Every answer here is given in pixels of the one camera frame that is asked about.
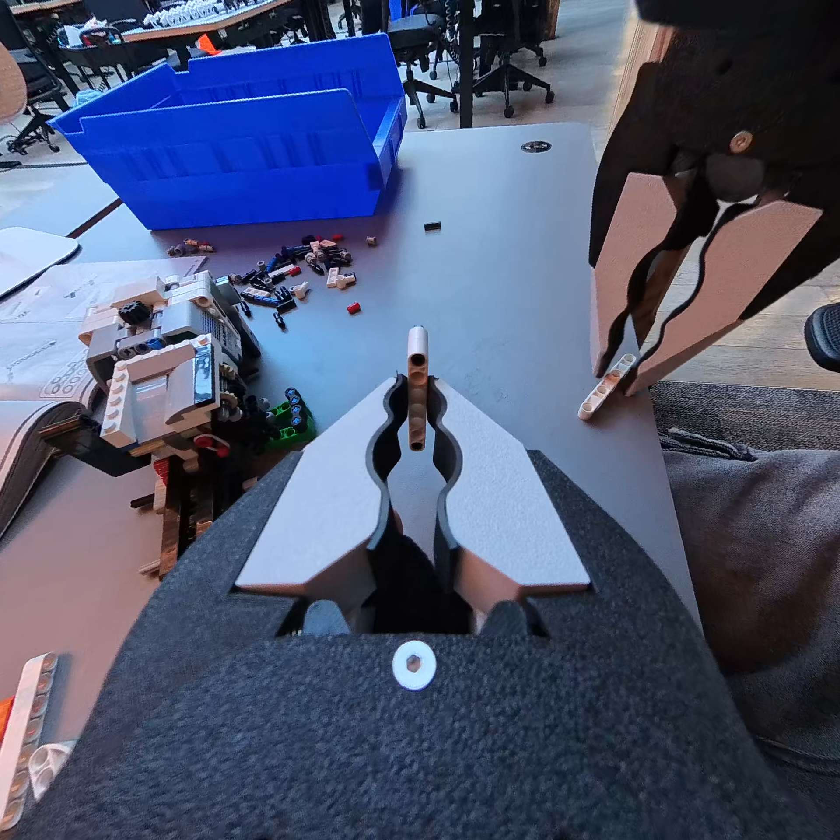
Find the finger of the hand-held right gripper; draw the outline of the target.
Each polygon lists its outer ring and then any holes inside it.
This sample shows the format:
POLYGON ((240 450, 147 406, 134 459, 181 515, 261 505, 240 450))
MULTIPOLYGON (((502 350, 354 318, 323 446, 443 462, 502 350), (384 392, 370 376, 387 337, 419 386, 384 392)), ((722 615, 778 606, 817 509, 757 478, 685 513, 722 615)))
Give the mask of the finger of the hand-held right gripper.
POLYGON ((591 360, 604 375, 633 324, 638 345, 653 328, 658 310, 689 246, 667 246, 694 172, 628 175, 591 279, 591 360))
POLYGON ((691 298, 664 321, 658 341, 640 359, 625 394, 661 381, 735 330, 743 313, 823 215, 823 210, 776 198, 725 213, 700 255, 691 298))

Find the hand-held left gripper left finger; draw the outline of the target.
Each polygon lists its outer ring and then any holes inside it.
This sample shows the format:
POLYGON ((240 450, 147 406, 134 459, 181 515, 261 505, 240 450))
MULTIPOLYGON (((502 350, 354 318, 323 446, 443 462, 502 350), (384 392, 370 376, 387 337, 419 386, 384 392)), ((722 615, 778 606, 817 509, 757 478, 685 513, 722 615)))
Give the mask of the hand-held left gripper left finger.
POLYGON ((333 602, 356 633, 401 537, 387 484, 402 451, 403 377, 394 375, 301 452, 235 581, 239 592, 333 602))

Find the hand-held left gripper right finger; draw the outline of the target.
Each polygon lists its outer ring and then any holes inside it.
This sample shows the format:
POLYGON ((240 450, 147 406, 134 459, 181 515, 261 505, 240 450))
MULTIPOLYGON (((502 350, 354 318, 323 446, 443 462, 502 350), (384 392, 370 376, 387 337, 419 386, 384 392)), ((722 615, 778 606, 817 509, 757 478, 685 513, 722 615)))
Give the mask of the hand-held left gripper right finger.
POLYGON ((592 578, 528 450, 438 377, 429 379, 436 501, 434 566, 478 634, 503 602, 585 592, 592 578))

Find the thin white lego liftarm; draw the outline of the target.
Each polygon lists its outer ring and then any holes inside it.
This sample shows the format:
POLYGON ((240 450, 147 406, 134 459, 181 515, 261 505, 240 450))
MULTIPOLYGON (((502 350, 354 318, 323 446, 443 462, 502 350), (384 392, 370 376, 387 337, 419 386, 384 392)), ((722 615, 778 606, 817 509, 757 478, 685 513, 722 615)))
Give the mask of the thin white lego liftarm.
POLYGON ((617 391, 618 386, 634 368, 636 362, 636 355, 625 353, 614 363, 583 400, 577 413, 580 420, 588 422, 593 418, 603 407, 607 399, 617 391))

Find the thick white lego beam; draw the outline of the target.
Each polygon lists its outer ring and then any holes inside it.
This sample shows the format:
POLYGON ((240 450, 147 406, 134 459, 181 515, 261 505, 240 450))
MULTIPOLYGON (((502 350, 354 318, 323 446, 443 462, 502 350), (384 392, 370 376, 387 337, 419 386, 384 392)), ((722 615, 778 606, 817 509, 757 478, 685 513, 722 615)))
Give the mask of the thick white lego beam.
POLYGON ((413 452, 426 443, 428 333, 424 326, 412 327, 407 336, 407 442, 413 452))

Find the green black lego assembly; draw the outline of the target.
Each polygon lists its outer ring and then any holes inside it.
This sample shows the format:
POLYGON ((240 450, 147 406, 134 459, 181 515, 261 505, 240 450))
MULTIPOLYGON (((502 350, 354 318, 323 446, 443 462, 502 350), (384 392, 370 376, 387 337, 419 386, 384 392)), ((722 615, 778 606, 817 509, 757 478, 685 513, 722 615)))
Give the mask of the green black lego assembly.
POLYGON ((290 386, 284 396, 281 404, 264 409, 266 441, 263 451, 266 453, 300 447, 316 437, 312 412, 299 390, 290 386))

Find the white lego truck model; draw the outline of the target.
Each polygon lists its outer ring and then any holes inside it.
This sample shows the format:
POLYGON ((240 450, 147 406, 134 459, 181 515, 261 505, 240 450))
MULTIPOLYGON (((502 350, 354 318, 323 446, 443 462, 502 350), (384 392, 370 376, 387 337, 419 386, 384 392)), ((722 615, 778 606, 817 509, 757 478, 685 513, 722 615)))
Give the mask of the white lego truck model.
POLYGON ((163 517, 161 552, 142 574, 165 578, 239 494, 246 379, 260 357, 242 303, 230 277, 207 270, 118 288, 87 311, 79 336, 105 396, 101 418, 81 408, 39 433, 112 477, 153 467, 140 506, 163 517))

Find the long white lego beam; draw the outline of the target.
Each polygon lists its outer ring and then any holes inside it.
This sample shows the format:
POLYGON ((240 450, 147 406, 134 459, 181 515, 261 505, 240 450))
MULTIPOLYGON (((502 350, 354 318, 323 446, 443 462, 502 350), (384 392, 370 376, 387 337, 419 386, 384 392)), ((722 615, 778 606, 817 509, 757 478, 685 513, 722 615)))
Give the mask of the long white lego beam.
POLYGON ((48 652, 23 667, 1 748, 1 834, 19 823, 29 792, 28 762, 39 746, 58 655, 48 652))

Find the white lego connector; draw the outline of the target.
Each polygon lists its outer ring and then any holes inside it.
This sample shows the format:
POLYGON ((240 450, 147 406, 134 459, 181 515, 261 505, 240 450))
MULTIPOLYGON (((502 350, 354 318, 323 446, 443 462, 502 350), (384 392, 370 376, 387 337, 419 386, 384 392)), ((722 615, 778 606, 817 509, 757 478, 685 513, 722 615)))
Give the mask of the white lego connector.
POLYGON ((36 800, 48 790, 71 755, 76 740, 49 742, 37 747, 28 760, 28 775, 36 800))

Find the wooden pillar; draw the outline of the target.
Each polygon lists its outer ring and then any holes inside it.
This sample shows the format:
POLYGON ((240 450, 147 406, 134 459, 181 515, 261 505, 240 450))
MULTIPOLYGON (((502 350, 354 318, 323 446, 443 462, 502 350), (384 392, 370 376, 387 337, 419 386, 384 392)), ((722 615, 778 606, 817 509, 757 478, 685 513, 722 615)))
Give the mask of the wooden pillar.
POLYGON ((675 30, 661 24, 651 24, 634 17, 626 26, 623 42, 624 63, 619 66, 616 95, 608 130, 611 136, 636 90, 640 77, 665 57, 675 30))

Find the person's grey jeans leg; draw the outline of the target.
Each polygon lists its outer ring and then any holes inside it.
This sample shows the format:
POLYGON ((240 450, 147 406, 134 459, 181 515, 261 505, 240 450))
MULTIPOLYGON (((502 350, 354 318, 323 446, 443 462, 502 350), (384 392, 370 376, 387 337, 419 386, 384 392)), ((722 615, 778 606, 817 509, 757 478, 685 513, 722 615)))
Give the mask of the person's grey jeans leg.
POLYGON ((660 437, 701 624, 752 740, 838 838, 839 453, 660 437))

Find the instruction booklet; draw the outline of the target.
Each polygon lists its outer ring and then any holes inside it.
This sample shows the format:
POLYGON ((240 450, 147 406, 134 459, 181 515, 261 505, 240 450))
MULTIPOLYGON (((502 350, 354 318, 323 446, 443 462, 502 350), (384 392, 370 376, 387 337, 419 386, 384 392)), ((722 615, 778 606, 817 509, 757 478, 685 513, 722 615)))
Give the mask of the instruction booklet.
POLYGON ((135 281, 188 277, 195 255, 53 266, 1 306, 1 533, 25 504, 55 449, 43 427, 90 408, 99 386, 87 365, 90 309, 103 312, 135 281))

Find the blue plastic bin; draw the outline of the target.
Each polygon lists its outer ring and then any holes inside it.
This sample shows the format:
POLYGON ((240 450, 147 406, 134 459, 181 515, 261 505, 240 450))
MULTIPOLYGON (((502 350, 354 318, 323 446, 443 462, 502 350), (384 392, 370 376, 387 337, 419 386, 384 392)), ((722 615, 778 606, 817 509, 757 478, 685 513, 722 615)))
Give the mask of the blue plastic bin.
POLYGON ((56 121, 76 109, 89 108, 102 97, 107 98, 106 104, 94 106, 95 114, 334 89, 349 91, 370 134, 374 134, 374 107, 382 107, 386 102, 400 104, 403 137, 407 120, 405 94, 390 42, 384 34, 227 52, 216 57, 193 59, 184 71, 159 65, 72 108, 52 119, 50 124, 64 136, 57 129, 56 121))
POLYGON ((149 230, 373 215, 403 139, 403 107, 370 134, 346 89, 56 121, 149 230))

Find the cluttered desk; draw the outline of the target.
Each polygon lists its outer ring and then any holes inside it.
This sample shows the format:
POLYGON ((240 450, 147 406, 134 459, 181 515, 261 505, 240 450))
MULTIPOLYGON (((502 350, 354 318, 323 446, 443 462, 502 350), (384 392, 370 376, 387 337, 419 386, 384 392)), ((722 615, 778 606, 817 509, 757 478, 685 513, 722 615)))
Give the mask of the cluttered desk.
POLYGON ((243 23, 264 17, 276 11, 287 11, 292 1, 266 1, 241 7, 233 12, 226 12, 213 17, 193 20, 180 26, 162 28, 135 28, 127 31, 122 37, 126 43, 138 44, 151 41, 174 41, 185 39, 188 43, 198 39, 201 35, 219 33, 221 30, 235 28, 243 23))

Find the tan back chair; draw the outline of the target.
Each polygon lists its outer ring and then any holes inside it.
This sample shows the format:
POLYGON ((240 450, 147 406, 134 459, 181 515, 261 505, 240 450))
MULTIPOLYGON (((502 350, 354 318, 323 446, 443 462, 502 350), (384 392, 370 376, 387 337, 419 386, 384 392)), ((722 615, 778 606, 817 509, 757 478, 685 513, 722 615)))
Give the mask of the tan back chair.
POLYGON ((1 124, 12 122, 27 108, 28 94, 25 77, 15 57, 3 45, 1 53, 1 124))

